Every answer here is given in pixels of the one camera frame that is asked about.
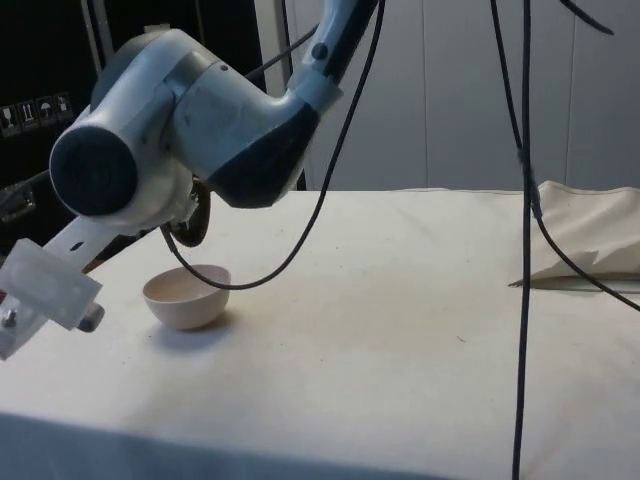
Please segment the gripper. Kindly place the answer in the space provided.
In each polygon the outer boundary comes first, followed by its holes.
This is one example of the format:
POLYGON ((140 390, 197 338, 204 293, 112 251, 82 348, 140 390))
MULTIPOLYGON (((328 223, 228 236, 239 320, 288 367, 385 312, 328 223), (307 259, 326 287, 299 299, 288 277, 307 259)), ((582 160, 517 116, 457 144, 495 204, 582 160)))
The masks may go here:
POLYGON ((184 221, 167 223, 163 233, 168 233, 179 244, 194 248, 206 237, 211 211, 209 188, 200 179, 194 179, 190 199, 195 205, 193 213, 184 221))

